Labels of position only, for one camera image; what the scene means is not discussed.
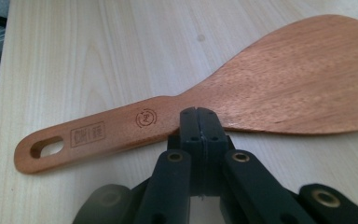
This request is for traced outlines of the wooden rice spatula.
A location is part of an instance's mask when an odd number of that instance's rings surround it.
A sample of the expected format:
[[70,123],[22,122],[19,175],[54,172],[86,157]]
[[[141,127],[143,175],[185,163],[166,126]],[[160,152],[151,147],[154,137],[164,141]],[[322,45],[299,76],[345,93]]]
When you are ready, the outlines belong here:
[[14,164],[37,174],[164,140],[188,107],[216,112],[230,131],[358,131],[358,20],[322,15],[288,24],[177,96],[158,96],[24,137]]

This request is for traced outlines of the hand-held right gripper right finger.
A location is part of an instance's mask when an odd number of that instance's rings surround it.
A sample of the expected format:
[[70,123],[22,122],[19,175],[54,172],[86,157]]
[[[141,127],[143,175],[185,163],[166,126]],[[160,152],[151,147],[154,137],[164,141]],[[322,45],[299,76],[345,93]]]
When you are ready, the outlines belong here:
[[212,110],[199,109],[199,126],[202,140],[200,194],[219,196],[224,182],[222,164],[232,143]]

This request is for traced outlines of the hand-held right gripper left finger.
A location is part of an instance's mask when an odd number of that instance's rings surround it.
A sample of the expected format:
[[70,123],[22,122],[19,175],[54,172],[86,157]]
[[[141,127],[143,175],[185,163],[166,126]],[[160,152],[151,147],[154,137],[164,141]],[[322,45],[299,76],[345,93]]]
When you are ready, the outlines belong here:
[[190,107],[180,113],[179,131],[169,136],[167,149],[183,150],[191,156],[190,195],[201,195],[203,153],[196,108]]

